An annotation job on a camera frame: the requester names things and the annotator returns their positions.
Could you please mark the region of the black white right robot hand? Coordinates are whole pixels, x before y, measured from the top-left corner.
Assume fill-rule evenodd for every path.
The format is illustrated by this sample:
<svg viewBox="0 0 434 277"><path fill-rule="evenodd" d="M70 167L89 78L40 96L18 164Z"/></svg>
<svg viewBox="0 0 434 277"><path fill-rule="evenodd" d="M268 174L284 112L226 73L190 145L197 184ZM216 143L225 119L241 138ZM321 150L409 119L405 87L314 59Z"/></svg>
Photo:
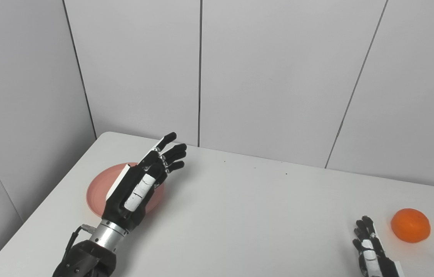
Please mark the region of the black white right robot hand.
<svg viewBox="0 0 434 277"><path fill-rule="evenodd" d="M364 215L356 221L356 238L352 241L358 251L358 266L364 277L404 277L399 261L386 255L374 221Z"/></svg>

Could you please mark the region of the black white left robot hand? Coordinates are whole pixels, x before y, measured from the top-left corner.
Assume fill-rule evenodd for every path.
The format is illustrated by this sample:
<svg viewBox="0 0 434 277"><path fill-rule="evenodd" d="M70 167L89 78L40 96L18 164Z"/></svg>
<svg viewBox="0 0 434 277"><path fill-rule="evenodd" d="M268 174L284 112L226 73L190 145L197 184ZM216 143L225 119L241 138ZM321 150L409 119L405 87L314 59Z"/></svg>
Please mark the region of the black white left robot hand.
<svg viewBox="0 0 434 277"><path fill-rule="evenodd" d="M154 191L175 171L182 169L187 155L187 145L177 144L163 152L163 149L177 138L171 132L157 142L146 156L136 165L128 165L121 180L110 189L101 219L113 223L126 232L132 232L145 217L145 208Z"/></svg>

